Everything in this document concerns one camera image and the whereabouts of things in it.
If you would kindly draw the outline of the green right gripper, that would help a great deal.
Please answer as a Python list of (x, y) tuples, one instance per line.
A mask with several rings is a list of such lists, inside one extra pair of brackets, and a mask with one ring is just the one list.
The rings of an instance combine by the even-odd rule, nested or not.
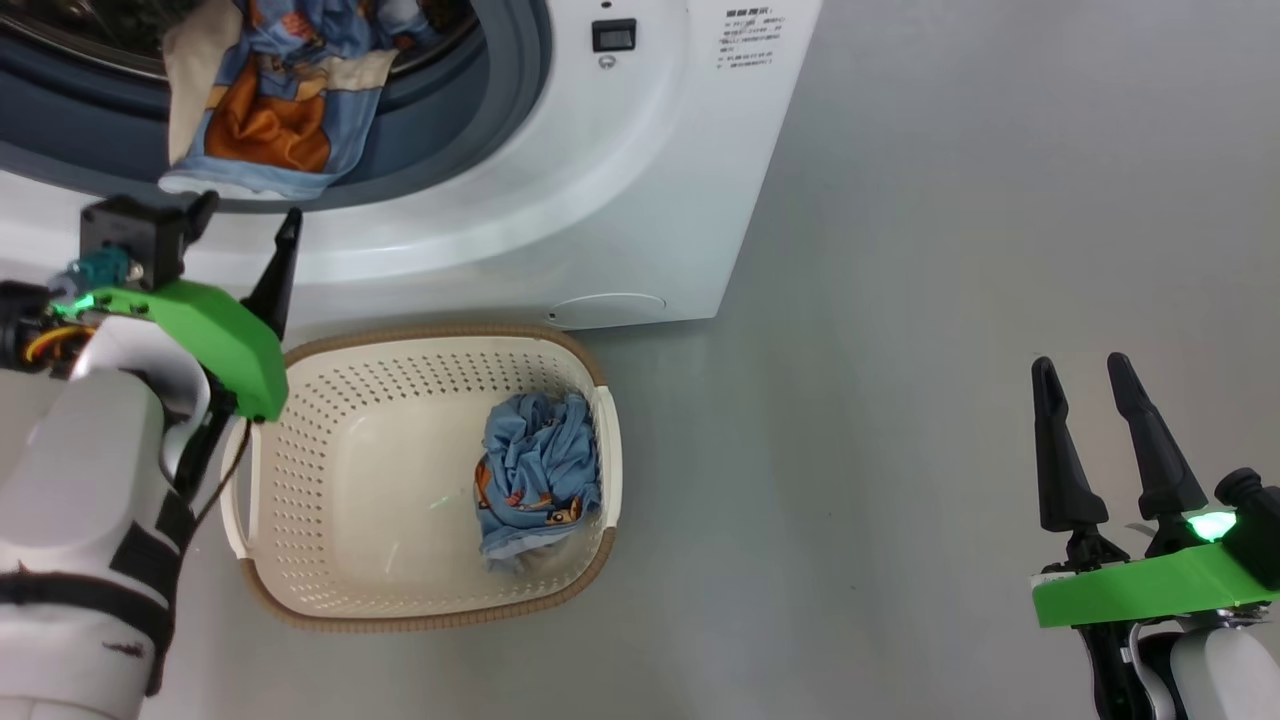
[[(1153, 520), (1206, 507), (1202, 486), (1129, 356), (1110, 354), (1107, 372), (1132, 437), (1142, 483), (1140, 515)], [(1062, 533), (1106, 523), (1108, 510), (1085, 478), (1068, 427), (1069, 402), (1051, 357), (1033, 361), (1030, 379), (1041, 528)], [(1202, 512), (1188, 524), (1196, 539), (1208, 543), (1094, 571), (1033, 577), (1039, 626), (1151, 620), (1280, 600), (1280, 591), (1260, 584), (1222, 543), (1236, 524), (1235, 512)]]

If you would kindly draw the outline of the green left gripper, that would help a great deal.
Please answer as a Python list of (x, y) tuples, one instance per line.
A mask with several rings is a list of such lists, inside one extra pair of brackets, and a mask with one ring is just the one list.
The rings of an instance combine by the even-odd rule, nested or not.
[[(201, 193), (186, 209), (186, 238), (200, 241), (220, 202)], [(124, 286), (55, 293), (55, 314), (93, 333), (72, 378), (99, 372), (137, 375), (170, 409), (198, 416), (216, 398), (250, 421), (275, 421), (289, 393), (285, 336), (303, 213), (291, 208), (274, 254), (243, 300), (220, 287), (173, 281), (157, 290)]]

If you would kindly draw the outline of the blue and cream bear garment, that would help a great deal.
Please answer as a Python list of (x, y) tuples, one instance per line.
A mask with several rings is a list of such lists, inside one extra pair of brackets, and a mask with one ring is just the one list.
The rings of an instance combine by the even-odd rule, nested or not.
[(201, 0), (163, 37), (166, 193), (317, 199), (364, 155), (396, 61), (460, 15), (425, 0)]

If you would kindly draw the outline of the blue bear print garment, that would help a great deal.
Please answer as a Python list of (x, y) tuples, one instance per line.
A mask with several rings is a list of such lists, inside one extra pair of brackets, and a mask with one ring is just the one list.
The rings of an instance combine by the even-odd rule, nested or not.
[(585, 396), (531, 392), (494, 406), (484, 425), (474, 498), (488, 571), (521, 574), (557, 553), (602, 505)]

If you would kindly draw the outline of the grey rubber door gasket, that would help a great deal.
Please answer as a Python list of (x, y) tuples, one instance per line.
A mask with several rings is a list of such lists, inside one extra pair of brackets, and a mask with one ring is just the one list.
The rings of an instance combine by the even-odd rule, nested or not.
[[(356, 168), (303, 209), (355, 208), (429, 190), (495, 152), (535, 108), (550, 67), (545, 0), (468, 0), (479, 28), (439, 61), (390, 77)], [(164, 192), (170, 90), (0, 27), (0, 181), (76, 202)]]

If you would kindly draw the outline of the cream perforated laundry basket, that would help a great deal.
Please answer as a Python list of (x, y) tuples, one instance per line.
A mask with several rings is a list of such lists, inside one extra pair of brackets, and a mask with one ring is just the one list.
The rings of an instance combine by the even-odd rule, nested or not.
[[(315, 340), (285, 355), (279, 419), (239, 423), (221, 520), (244, 582), (310, 632), (429, 632), (562, 605), (604, 569), (623, 455), (595, 357), (535, 325), (410, 325)], [(488, 571), (474, 498), (489, 411), (513, 395), (590, 404), (602, 505), (521, 574)]]

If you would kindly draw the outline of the white front-load washing machine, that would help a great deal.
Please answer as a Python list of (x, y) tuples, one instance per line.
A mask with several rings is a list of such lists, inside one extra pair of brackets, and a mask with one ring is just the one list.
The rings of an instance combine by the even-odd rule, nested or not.
[[(714, 316), (824, 0), (545, 0), (550, 67), (488, 159), (429, 190), (355, 208), (220, 196), (188, 281), (246, 293), (285, 213), (303, 213), (293, 334), (408, 318), (545, 323), (566, 300), (648, 293), (666, 322)], [(768, 67), (718, 70), (724, 13), (786, 15)], [(634, 18), (631, 53), (594, 20)], [(42, 281), (79, 251), (67, 191), (0, 181), (0, 278)]]

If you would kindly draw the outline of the round filter cover flap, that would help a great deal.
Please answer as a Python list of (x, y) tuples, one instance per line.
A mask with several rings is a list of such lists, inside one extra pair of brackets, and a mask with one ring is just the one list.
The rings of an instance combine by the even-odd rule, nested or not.
[(590, 331), (666, 322), (666, 301), (648, 293), (595, 293), (550, 307), (545, 323), (563, 331)]

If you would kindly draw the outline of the printed text notice label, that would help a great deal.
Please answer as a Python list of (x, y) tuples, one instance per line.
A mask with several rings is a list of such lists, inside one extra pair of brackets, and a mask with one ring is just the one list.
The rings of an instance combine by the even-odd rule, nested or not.
[(782, 44), (786, 15), (776, 6), (741, 6), (724, 13), (716, 42), (718, 70), (768, 67)]

